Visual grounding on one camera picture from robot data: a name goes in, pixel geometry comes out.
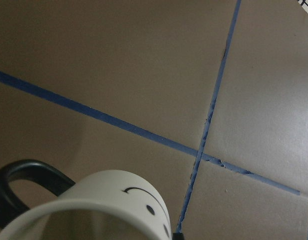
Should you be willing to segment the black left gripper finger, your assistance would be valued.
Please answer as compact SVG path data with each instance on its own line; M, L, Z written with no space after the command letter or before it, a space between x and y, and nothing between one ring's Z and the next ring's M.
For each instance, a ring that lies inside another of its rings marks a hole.
M174 232L172 235L172 240L185 240L184 234L182 232Z

